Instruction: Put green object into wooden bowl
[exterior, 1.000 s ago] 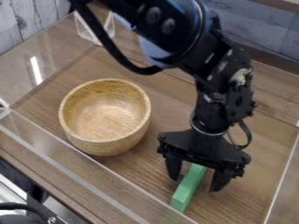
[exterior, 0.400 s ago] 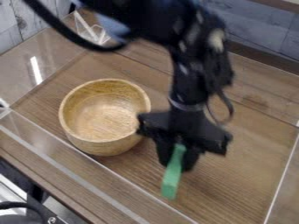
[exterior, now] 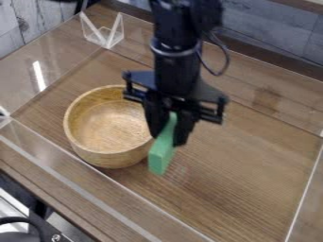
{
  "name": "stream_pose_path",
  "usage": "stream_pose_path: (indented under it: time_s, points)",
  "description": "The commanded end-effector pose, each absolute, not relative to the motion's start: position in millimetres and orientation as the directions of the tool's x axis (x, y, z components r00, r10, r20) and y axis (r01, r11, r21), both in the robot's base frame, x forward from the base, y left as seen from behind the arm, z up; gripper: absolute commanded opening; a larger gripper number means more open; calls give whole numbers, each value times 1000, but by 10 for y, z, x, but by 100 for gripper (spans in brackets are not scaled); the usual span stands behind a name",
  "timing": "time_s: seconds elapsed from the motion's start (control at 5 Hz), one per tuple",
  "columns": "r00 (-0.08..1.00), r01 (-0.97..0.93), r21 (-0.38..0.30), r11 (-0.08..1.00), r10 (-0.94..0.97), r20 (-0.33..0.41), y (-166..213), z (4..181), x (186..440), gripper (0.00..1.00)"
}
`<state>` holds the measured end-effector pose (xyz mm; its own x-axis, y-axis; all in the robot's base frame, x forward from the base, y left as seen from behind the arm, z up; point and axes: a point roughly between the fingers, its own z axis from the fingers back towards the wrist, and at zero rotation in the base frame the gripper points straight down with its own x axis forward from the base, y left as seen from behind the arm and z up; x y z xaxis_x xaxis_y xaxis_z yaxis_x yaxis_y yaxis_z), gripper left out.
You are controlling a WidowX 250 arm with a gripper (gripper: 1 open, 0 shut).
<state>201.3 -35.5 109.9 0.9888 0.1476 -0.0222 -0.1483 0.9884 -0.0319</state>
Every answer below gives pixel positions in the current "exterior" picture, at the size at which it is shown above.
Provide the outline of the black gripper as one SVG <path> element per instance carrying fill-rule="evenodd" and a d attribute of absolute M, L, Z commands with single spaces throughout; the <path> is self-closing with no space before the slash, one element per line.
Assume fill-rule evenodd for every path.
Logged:
<path fill-rule="evenodd" d="M 173 145 L 184 146 L 199 119 L 220 124 L 228 96 L 208 85 L 200 75 L 201 42 L 184 50 L 171 49 L 156 39 L 149 45 L 153 54 L 152 71 L 125 71 L 125 99 L 144 102 L 149 134 L 156 138 L 164 129 L 169 111 L 176 113 Z M 132 88 L 136 84 L 151 92 Z M 164 98 L 172 100 L 167 107 Z"/>

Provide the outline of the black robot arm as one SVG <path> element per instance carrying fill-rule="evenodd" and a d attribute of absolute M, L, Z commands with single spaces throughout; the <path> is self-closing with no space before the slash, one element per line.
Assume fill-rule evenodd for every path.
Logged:
<path fill-rule="evenodd" d="M 229 98 L 201 78 L 201 36 L 221 24 L 220 0 L 149 0 L 153 69 L 125 71 L 124 98 L 143 104 L 149 135 L 156 137 L 176 115 L 173 145 L 183 146 L 197 121 L 223 122 Z"/>

